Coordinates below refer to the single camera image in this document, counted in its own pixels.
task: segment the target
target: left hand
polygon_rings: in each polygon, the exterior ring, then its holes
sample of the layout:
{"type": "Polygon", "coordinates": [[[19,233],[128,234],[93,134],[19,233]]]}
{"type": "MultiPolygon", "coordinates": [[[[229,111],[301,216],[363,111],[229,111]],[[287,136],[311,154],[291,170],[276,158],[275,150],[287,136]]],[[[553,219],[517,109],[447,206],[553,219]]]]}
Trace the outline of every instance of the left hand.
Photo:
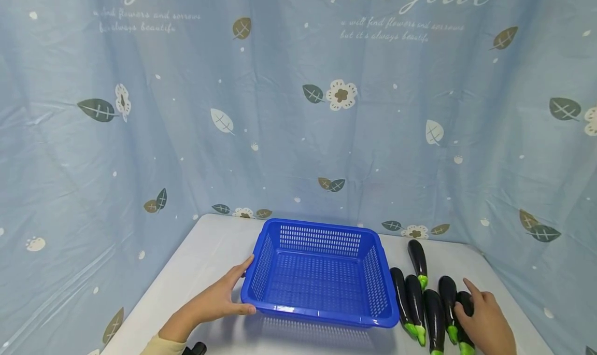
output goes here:
{"type": "Polygon", "coordinates": [[[162,327],[159,336],[173,342],[185,343],[197,325],[230,315],[253,315],[252,304],[232,303],[232,289],[251,265],[254,256],[233,267],[211,287],[199,293],[181,307],[162,327]]]}

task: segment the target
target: blue curtain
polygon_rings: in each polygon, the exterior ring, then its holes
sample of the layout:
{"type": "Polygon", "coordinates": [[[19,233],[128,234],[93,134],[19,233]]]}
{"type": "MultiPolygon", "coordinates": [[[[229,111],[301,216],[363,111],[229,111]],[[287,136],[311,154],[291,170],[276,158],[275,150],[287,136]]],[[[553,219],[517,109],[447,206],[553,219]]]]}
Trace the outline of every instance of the blue curtain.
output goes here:
{"type": "Polygon", "coordinates": [[[595,1],[0,0],[0,354],[98,354],[208,212],[474,245],[594,354],[595,1]]]}

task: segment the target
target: black object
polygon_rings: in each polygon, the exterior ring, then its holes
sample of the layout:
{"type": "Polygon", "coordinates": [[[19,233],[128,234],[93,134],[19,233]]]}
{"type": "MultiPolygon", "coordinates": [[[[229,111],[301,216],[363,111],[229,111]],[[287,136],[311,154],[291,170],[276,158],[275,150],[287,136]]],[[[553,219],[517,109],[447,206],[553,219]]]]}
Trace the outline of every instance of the black object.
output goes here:
{"type": "Polygon", "coordinates": [[[444,318],[446,331],[449,340],[453,344],[458,343],[458,328],[456,328],[456,317],[454,316],[454,305],[456,304],[456,283],[449,276],[442,276],[439,280],[439,296],[444,307],[444,318]]]}
{"type": "Polygon", "coordinates": [[[396,300],[398,302],[398,309],[400,311],[400,323],[407,333],[417,339],[417,329],[414,327],[413,319],[410,315],[410,309],[408,308],[408,299],[406,287],[404,285],[404,274],[400,268],[390,268],[390,275],[392,275],[392,281],[394,288],[396,288],[396,300]]]}
{"type": "Polygon", "coordinates": [[[205,355],[207,352],[207,346],[203,342],[197,342],[195,346],[193,346],[193,350],[186,347],[182,353],[182,355],[205,355]]]}
{"type": "Polygon", "coordinates": [[[429,354],[441,355],[444,353],[445,317],[442,308],[442,299],[437,292],[427,289],[423,292],[425,302],[425,318],[427,318],[427,331],[429,333],[429,354]]]}
{"type": "Polygon", "coordinates": [[[417,340],[421,346],[427,342],[427,331],[425,330],[425,318],[423,309],[423,291],[416,276],[409,274],[405,281],[407,291],[408,309],[417,331],[417,340]]]}
{"type": "MultiPolygon", "coordinates": [[[[475,313],[471,294],[468,292],[458,292],[456,294],[456,301],[460,302],[464,308],[464,313],[468,316],[472,316],[475,313]]],[[[468,337],[462,326],[460,325],[458,318],[456,318],[456,328],[458,328],[458,343],[460,347],[460,354],[469,355],[474,354],[475,344],[468,337]]]]}
{"type": "Polygon", "coordinates": [[[427,288],[427,259],[425,259],[425,252],[423,246],[417,240],[410,240],[408,242],[408,254],[413,262],[413,267],[417,273],[417,279],[421,283],[421,289],[427,288]]]}

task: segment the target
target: white tabletop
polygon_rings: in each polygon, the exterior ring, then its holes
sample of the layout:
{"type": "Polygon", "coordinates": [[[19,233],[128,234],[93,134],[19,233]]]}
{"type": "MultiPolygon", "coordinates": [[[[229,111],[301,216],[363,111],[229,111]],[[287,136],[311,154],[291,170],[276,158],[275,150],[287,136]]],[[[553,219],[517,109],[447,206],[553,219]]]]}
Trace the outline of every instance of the white tabletop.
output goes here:
{"type": "MultiPolygon", "coordinates": [[[[252,253],[262,225],[263,221],[256,219],[214,214],[201,217],[102,355],[139,354],[173,312],[252,253]]],[[[407,252],[409,238],[380,237],[390,267],[399,267],[405,275],[414,273],[407,252]]],[[[459,290],[464,290],[462,278],[466,276],[480,289],[494,293],[515,333],[518,355],[553,355],[475,249],[429,240],[421,244],[427,256],[429,288],[437,290],[439,277],[448,275],[459,290]]],[[[240,301],[242,284],[239,281],[233,292],[235,301],[240,301]]],[[[428,348],[410,339],[400,325],[390,330],[347,329],[259,313],[201,324],[190,336],[189,347],[196,342],[207,345],[207,355],[429,354],[428,348]]],[[[444,354],[458,355],[458,347],[446,339],[444,354]]]]}

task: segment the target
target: flower print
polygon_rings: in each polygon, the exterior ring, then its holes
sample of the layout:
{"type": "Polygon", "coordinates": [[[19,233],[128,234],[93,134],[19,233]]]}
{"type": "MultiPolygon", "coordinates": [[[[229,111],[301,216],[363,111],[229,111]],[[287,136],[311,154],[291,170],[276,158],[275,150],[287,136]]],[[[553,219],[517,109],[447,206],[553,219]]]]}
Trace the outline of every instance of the flower print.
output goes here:
{"type": "Polygon", "coordinates": [[[429,234],[427,234],[427,227],[424,225],[409,225],[406,229],[402,230],[400,233],[402,237],[412,237],[412,238],[429,238],[429,234]]]}
{"type": "Polygon", "coordinates": [[[585,134],[589,136],[597,136],[597,107],[590,108],[585,113],[585,120],[589,122],[585,126],[585,134]]]}
{"type": "Polygon", "coordinates": [[[357,95],[357,86],[353,83],[344,84],[344,80],[332,81],[325,97],[330,101],[330,109],[338,111],[340,108],[351,108],[354,97],[357,95]]]}
{"type": "Polygon", "coordinates": [[[237,207],[236,210],[234,210],[234,213],[232,213],[232,216],[239,217],[239,218],[251,219],[251,218],[253,218],[253,211],[248,207],[244,207],[244,208],[237,207]]]}
{"type": "Polygon", "coordinates": [[[118,84],[115,89],[116,93],[116,109],[121,112],[122,119],[125,120],[128,118],[129,113],[131,112],[131,101],[129,101],[129,91],[126,90],[126,87],[123,84],[118,84]]]}

